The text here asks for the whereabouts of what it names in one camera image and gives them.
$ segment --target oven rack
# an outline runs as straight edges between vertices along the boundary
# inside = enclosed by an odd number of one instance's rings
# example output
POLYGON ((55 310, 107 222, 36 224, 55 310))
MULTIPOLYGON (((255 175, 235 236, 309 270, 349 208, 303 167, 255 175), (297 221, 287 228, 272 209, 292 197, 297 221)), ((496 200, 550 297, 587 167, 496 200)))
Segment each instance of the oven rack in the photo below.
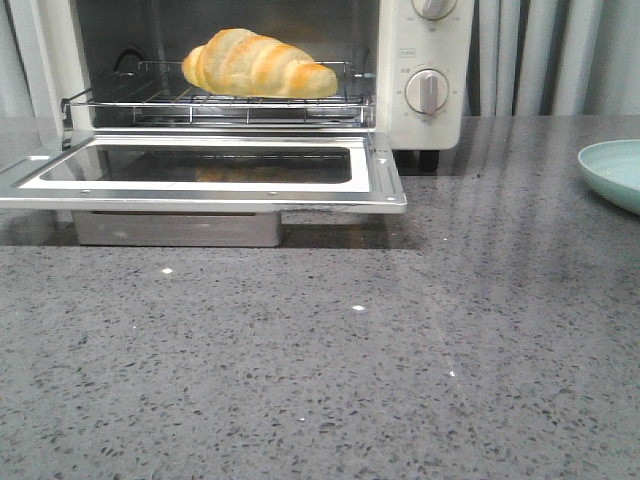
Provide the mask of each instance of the oven rack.
POLYGON ((371 126, 374 101, 362 92, 374 75, 356 73, 351 62, 319 63, 336 71, 339 94, 319 99, 215 95, 190 85, 182 76, 181 62, 141 61, 133 71, 117 71, 99 86, 64 99, 64 125, 72 129, 72 110, 85 107, 96 128, 371 126))

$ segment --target oven door frame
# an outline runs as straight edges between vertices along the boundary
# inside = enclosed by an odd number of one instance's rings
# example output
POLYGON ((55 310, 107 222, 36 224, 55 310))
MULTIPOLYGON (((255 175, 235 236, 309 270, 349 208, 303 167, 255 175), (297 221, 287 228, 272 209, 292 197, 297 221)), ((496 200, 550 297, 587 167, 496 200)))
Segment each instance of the oven door frame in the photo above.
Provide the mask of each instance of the oven door frame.
POLYGON ((0 172, 0 208, 24 208, 45 210, 80 210, 112 212, 216 212, 216 213, 258 213, 291 210, 340 211, 353 213, 403 213, 407 200, 393 152, 386 135, 381 133, 358 133, 342 135, 308 134, 296 136, 276 136, 264 133, 248 136, 216 136, 199 133, 135 133, 129 132, 76 132, 71 147, 66 150, 40 151, 27 155, 13 166, 0 172), (218 145, 220 142, 234 142, 239 145, 287 146, 347 146, 360 157, 358 171, 365 175, 367 188, 363 189, 362 178, 355 182, 357 191, 348 188, 278 189, 269 183, 259 184, 259 188, 248 188, 243 184, 238 189, 216 188, 215 183, 194 185, 189 188, 172 186, 155 189, 153 184, 146 188, 109 188, 104 182, 102 188, 95 188, 91 182, 78 181, 73 188, 47 188, 46 182, 33 185, 33 179, 54 165, 66 161, 89 145, 218 145))

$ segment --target croissant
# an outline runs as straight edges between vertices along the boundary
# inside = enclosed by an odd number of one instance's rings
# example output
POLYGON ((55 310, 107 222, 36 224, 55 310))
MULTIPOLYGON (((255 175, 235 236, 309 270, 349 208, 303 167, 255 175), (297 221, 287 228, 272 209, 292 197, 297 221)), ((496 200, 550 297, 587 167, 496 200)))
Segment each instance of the croissant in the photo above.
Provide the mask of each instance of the croissant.
POLYGON ((244 28, 216 33, 182 62, 185 79, 219 95, 322 98, 335 95, 335 72, 306 52, 244 28))

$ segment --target white knob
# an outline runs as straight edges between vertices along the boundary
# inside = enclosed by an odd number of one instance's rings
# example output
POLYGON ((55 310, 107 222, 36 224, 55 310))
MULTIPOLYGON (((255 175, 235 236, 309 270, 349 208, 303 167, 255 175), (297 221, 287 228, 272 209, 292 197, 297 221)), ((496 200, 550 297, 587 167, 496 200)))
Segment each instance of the white knob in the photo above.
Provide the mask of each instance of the white knob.
POLYGON ((427 20, 439 20, 451 13, 456 0, 412 0, 418 15, 427 20))
POLYGON ((435 115, 447 101, 449 84, 437 70, 422 70, 407 83, 405 96, 416 112, 435 115))

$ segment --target plate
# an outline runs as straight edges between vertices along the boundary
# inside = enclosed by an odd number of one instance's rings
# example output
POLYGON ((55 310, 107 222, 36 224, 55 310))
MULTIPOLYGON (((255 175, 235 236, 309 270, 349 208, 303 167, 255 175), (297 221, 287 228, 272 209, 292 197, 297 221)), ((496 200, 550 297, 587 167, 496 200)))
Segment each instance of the plate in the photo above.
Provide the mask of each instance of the plate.
POLYGON ((640 140, 596 143, 582 149, 578 160, 593 190, 640 215, 640 140))

